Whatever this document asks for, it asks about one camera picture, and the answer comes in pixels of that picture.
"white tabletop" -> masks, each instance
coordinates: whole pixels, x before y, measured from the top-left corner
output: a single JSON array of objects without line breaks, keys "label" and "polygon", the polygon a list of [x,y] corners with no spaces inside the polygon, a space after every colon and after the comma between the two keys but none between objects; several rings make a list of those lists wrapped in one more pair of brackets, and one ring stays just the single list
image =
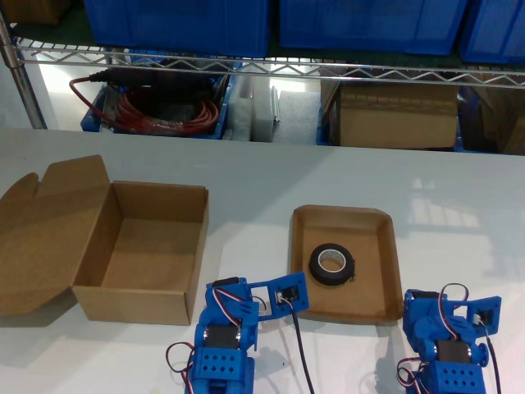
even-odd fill
[{"label": "white tabletop", "polygon": [[[194,322],[205,283],[287,273],[295,208],[378,208],[394,219],[403,291],[462,282],[471,299],[503,297],[493,337],[503,392],[525,387],[525,158],[0,130],[0,193],[28,172],[96,153],[112,180],[210,190]],[[395,365],[413,352],[401,322],[300,325],[316,393],[403,392]],[[47,328],[0,328],[0,392],[182,393],[164,350],[193,335],[193,327],[90,322],[77,305]],[[269,323],[258,344],[254,392],[307,394],[293,327]],[[495,393],[491,366],[484,373]]]}]

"black electrical tape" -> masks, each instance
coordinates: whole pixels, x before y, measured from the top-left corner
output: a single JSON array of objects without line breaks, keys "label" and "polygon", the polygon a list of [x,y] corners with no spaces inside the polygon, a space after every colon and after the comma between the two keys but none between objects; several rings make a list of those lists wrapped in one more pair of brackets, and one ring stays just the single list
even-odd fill
[{"label": "black electrical tape", "polygon": [[[338,260],[342,267],[339,270],[328,270],[322,266],[324,259]],[[355,261],[350,252],[341,245],[320,245],[312,253],[310,258],[310,273],[319,283],[327,286],[339,286],[350,279],[354,279]]]}]

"shelf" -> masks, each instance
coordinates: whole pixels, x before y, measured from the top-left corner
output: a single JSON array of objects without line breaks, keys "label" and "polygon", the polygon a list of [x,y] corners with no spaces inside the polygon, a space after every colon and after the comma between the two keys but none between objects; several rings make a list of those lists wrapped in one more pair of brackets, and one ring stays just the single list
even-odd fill
[{"label": "shelf", "polygon": [[[359,64],[346,61],[269,57],[198,57],[193,54],[131,53],[123,48],[47,44],[18,39],[26,64],[62,64],[178,71],[221,75],[272,76],[358,82],[470,85],[525,89],[525,70],[492,66],[427,67]],[[234,64],[242,61],[241,68]]]}]

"open cardboard box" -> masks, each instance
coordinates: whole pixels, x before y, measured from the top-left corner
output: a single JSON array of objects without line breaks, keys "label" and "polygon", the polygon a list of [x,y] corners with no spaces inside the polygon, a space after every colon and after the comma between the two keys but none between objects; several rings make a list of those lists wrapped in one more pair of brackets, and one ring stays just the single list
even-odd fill
[{"label": "open cardboard box", "polygon": [[[304,316],[348,323],[403,317],[394,225],[389,215],[369,208],[305,205],[294,211],[292,227],[290,268],[292,273],[306,273],[310,300]],[[352,254],[352,282],[325,286],[313,278],[310,257],[323,244],[341,245]]]},{"label": "open cardboard box", "polygon": [[49,166],[0,200],[0,323],[46,325],[74,304],[90,320],[187,325],[208,191],[110,183],[100,156]]}]

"blue plastic bin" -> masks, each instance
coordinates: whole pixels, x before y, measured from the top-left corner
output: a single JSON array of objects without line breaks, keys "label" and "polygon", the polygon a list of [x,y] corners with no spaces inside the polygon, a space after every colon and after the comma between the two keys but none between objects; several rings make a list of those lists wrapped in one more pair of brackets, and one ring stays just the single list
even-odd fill
[{"label": "blue plastic bin", "polygon": [[459,54],[466,62],[525,63],[525,0],[471,0]]},{"label": "blue plastic bin", "polygon": [[[197,134],[192,135],[187,138],[196,138],[200,140],[221,140],[222,136],[224,135],[224,132],[226,131],[226,120],[228,118],[228,106],[230,103],[230,97],[231,92],[233,91],[233,86],[235,84],[236,77],[232,76],[230,77],[230,80],[228,82],[228,87],[226,88],[226,92],[224,94],[224,99],[222,100],[222,105],[219,108],[219,119],[217,120],[217,125],[215,126],[215,131],[213,134]],[[102,87],[100,92],[97,95],[97,98],[94,101],[95,107],[103,110],[104,107],[104,101],[106,100],[106,88]],[[90,109],[85,114],[84,119],[80,123],[80,126],[82,127],[83,131],[89,131],[89,132],[99,132],[100,131],[100,117],[98,117],[96,114],[93,113],[93,111]],[[115,134],[129,134],[127,131],[122,130],[115,130]],[[180,135],[169,135],[170,137],[179,137]]]},{"label": "blue plastic bin", "polygon": [[281,45],[448,55],[467,0],[281,0]]},{"label": "blue plastic bin", "polygon": [[84,0],[99,44],[264,57],[270,0]]}]

